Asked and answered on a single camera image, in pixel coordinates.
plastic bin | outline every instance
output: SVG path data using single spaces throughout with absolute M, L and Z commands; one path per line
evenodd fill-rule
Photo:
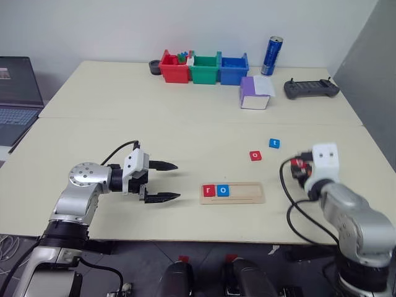
M 175 54 L 170 54 L 166 49 L 160 61 L 160 69 L 165 82 L 188 84 L 189 68 L 186 62 L 180 64 Z
M 192 82 L 195 84 L 215 85 L 218 76 L 218 66 L 222 52 L 218 51 L 214 57 L 194 55 L 194 65 L 189 66 Z
M 248 57 L 244 53 L 242 58 L 220 57 L 220 83 L 222 85 L 241 85 L 242 77 L 249 71 Z

purple box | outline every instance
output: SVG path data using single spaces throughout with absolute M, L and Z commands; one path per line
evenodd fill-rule
M 239 106 L 248 110 L 264 110 L 267 107 L 270 95 L 256 94 L 253 76 L 242 77 L 239 90 Z

green bin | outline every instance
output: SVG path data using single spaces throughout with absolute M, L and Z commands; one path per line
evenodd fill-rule
M 194 55 L 194 65 L 189 66 L 192 82 L 195 84 L 215 85 L 221 56 L 221 51 L 218 51 L 214 57 Z

laptop screen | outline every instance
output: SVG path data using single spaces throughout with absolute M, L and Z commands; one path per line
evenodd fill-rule
M 0 57 L 0 105 L 43 107 L 28 57 Z

laptop keyboard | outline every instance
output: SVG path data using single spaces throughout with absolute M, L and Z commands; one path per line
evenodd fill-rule
M 26 125 L 38 110 L 12 110 L 0 108 L 0 124 Z

